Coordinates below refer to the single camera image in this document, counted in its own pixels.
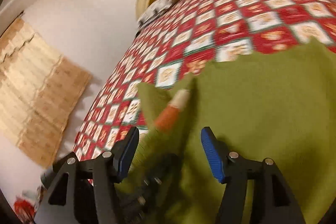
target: green cloth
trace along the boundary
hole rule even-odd
[[[202,148],[205,126],[247,159],[272,158],[307,224],[319,222],[336,197],[334,53],[312,39],[272,55],[254,52],[235,62],[210,61],[199,76],[188,75],[172,90],[140,84],[149,127],[180,88],[192,92],[188,107],[171,134],[151,128],[123,183],[124,189],[135,185],[164,153],[181,156],[182,168],[167,185],[157,223],[214,223],[225,186],[213,178]]]

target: checkered tablecloth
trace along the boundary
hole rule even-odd
[[[210,59],[271,54],[311,36],[336,52],[335,16],[333,0],[181,0],[133,41],[85,117],[74,151],[80,160],[91,159],[133,125],[147,132],[137,98],[140,82],[169,89]]]

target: blue ribbed rubber tip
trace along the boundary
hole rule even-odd
[[[208,162],[209,162],[209,165],[212,171],[212,175],[220,183],[223,183],[224,178],[225,178],[224,171],[223,171],[223,162],[213,144],[214,141],[217,141],[217,140],[212,140],[207,130],[203,128],[201,131],[201,142],[203,145],[205,155],[208,159]]]

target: white floor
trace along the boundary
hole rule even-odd
[[[38,0],[23,19],[72,61],[93,74],[65,132],[60,155],[73,148],[74,138],[96,94],[136,33],[136,0]],[[22,190],[40,184],[41,167],[0,135],[0,188],[13,204]]]

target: beige rug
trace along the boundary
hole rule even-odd
[[[0,37],[0,134],[48,167],[90,77],[17,18]]]

